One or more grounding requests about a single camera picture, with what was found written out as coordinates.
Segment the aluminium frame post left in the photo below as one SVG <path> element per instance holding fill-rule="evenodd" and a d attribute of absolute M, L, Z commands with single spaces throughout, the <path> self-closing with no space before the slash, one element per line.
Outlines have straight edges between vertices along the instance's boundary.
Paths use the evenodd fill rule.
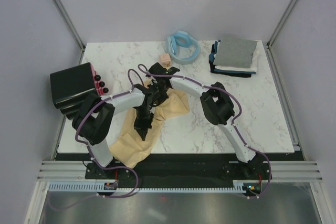
<path fill-rule="evenodd" d="M 66 11 L 63 3 L 61 0 L 52 0 L 53 3 L 55 4 L 57 10 L 59 11 L 62 19 L 64 20 L 68 30 L 70 31 L 73 39 L 75 40 L 76 44 L 78 45 L 78 47 L 80 48 L 81 52 L 85 51 L 85 44 L 83 43 L 82 39 L 79 36 L 79 33 L 77 32 L 68 12 Z"/>

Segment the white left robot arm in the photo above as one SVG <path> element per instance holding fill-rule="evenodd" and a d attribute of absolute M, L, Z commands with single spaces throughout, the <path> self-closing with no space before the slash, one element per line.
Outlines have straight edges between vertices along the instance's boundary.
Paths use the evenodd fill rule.
<path fill-rule="evenodd" d="M 86 97 L 72 121 L 72 127 L 76 130 L 76 142 L 86 146 L 91 159 L 98 165 L 99 175 L 111 178 L 115 173 L 115 165 L 111 163 L 113 155 L 108 150 L 106 140 L 113 116 L 134 108 L 134 129 L 144 141 L 154 119 L 151 109 L 167 98 L 167 89 L 157 84 L 148 87 L 136 84 L 131 90 L 113 96 L 100 97 L 92 93 Z"/>

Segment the small pink cube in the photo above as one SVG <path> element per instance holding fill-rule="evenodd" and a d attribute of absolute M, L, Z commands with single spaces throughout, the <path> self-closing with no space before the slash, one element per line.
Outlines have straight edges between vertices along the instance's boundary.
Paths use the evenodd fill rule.
<path fill-rule="evenodd" d="M 163 67 L 169 67 L 172 64 L 171 57 L 168 53 L 159 56 L 159 62 Z"/>

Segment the aluminium frame rail front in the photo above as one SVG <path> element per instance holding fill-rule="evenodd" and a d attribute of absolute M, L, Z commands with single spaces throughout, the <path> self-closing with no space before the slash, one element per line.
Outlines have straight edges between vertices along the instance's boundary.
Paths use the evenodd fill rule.
<path fill-rule="evenodd" d="M 201 179 L 219 179 L 221 181 L 266 182 L 319 182 L 322 180 L 318 165 L 306 161 L 273 161 L 263 163 L 254 172 L 245 175 L 237 162 L 218 161 L 146 161 L 139 163 L 133 172 L 125 168 L 104 170 L 92 163 L 67 161 L 45 161 L 38 173 L 39 181 L 81 181 L 81 180 L 126 180 L 135 176 L 143 182 L 155 179 L 182 180 L 196 182 Z"/>

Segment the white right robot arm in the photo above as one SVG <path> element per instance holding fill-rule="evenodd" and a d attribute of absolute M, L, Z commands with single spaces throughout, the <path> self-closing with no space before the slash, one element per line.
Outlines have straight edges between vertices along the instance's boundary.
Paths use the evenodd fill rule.
<path fill-rule="evenodd" d="M 178 72 L 178 68 L 165 69 L 155 64 L 148 70 L 147 75 L 154 77 L 157 82 L 166 87 L 181 90 L 199 98 L 205 118 L 224 132 L 234 148 L 238 160 L 242 163 L 241 174 L 248 179 L 254 178 L 259 173 L 259 165 L 263 163 L 263 156 L 248 145 L 238 125 L 235 124 L 235 120 L 241 115 L 241 106 L 238 107 L 238 115 L 234 111 L 233 102 L 237 102 L 237 99 L 229 94 L 219 82 L 210 86 L 204 85 Z"/>

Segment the aluminium frame post right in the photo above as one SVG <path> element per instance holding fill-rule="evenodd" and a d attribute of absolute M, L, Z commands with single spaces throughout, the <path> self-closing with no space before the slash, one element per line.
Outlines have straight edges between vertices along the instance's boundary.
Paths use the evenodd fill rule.
<path fill-rule="evenodd" d="M 280 32 L 282 31 L 283 27 L 285 26 L 287 20 L 289 19 L 291 13 L 293 12 L 294 8 L 298 4 L 299 0 L 290 0 L 284 13 L 282 14 L 275 30 L 271 34 L 269 40 L 266 43 L 267 49 L 271 49 L 274 43 L 276 42 Z"/>

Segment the aluminium frame post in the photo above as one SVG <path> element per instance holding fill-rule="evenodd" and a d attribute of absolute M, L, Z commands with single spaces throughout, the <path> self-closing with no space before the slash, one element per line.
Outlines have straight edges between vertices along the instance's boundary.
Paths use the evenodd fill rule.
<path fill-rule="evenodd" d="M 283 27 L 285 26 L 287 20 L 289 19 L 291 13 L 293 12 L 294 8 L 298 4 L 299 0 L 290 0 L 284 13 L 282 14 L 275 30 L 271 34 L 269 40 L 266 43 L 267 49 L 271 49 L 274 43 L 276 42 L 280 32 L 282 31 Z"/>
<path fill-rule="evenodd" d="M 75 40 L 76 44 L 78 45 L 78 47 L 80 48 L 81 52 L 85 51 L 85 44 L 83 43 L 82 39 L 79 36 L 79 33 L 77 32 L 68 12 L 66 11 L 63 3 L 61 0 L 52 0 L 53 3 L 55 4 L 57 10 L 59 11 L 62 19 L 64 20 L 68 30 L 70 31 L 73 39 Z"/>

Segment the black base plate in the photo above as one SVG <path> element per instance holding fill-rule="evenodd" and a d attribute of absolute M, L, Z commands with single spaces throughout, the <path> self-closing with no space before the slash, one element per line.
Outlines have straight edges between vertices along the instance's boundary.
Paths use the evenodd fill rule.
<path fill-rule="evenodd" d="M 134 171 L 113 160 L 115 171 L 103 170 L 89 159 L 88 154 L 59 154 L 57 161 L 79 161 L 86 168 L 85 179 L 115 179 L 120 188 L 221 188 L 232 187 L 235 180 L 266 182 L 275 175 L 276 164 L 297 164 L 304 160 L 301 151 L 290 154 L 268 154 L 270 164 L 263 156 L 244 165 L 234 154 L 151 154 L 139 162 Z"/>

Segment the black pink drawer organizer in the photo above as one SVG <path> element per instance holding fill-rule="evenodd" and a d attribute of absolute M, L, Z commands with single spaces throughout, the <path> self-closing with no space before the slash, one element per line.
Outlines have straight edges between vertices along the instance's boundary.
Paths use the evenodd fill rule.
<path fill-rule="evenodd" d="M 69 120 L 75 117 L 87 95 L 102 96 L 109 92 L 89 62 L 50 74 L 50 85 L 55 108 Z"/>

